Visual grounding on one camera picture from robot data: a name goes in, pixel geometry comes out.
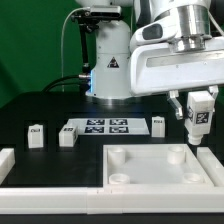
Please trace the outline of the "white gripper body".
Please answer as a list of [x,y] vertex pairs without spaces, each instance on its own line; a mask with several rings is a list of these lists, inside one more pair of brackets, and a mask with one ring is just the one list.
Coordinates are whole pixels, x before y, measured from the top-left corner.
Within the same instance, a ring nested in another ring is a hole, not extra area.
[[171,14],[136,30],[130,41],[129,89],[154,95],[224,84],[224,37],[207,14]]

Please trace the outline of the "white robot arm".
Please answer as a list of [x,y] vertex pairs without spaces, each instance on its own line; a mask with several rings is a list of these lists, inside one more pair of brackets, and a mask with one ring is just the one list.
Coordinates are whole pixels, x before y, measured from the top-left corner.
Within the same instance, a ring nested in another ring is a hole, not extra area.
[[75,0],[96,32],[89,97],[125,100],[224,84],[224,34],[214,37],[211,0]]

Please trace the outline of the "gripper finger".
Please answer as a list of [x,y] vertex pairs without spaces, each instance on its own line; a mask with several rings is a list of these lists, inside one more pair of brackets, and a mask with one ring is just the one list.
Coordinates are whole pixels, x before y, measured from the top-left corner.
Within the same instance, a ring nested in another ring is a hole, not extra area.
[[218,86],[217,85],[210,86],[208,90],[213,99],[216,100],[219,93]]
[[177,120],[181,120],[183,118],[183,108],[180,102],[178,101],[179,92],[177,90],[172,90],[168,93],[168,102],[173,107],[175,111],[175,116]]

